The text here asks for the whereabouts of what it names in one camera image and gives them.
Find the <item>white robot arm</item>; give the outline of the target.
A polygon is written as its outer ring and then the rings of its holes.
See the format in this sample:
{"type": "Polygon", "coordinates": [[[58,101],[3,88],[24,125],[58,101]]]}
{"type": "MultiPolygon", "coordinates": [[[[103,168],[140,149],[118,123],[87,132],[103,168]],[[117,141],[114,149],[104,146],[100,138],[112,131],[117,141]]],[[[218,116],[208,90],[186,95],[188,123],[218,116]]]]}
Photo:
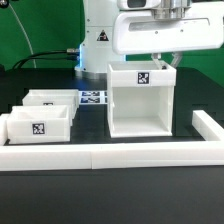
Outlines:
{"type": "Polygon", "coordinates": [[[177,66],[186,51],[224,44],[224,1],[82,0],[85,37],[78,74],[103,76],[110,61],[149,54],[154,62],[171,53],[177,66]]]}

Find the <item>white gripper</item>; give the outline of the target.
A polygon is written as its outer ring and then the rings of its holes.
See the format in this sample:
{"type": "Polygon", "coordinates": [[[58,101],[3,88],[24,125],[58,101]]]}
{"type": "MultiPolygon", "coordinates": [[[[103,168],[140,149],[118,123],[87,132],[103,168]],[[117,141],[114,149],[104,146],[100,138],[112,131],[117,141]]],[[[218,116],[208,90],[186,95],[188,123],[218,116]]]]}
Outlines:
{"type": "Polygon", "coordinates": [[[219,48],[224,43],[223,12],[187,15],[184,19],[157,20],[150,11],[121,13],[114,24],[113,49],[117,54],[153,53],[161,69],[161,54],[172,54],[178,66],[183,51],[219,48]]]}

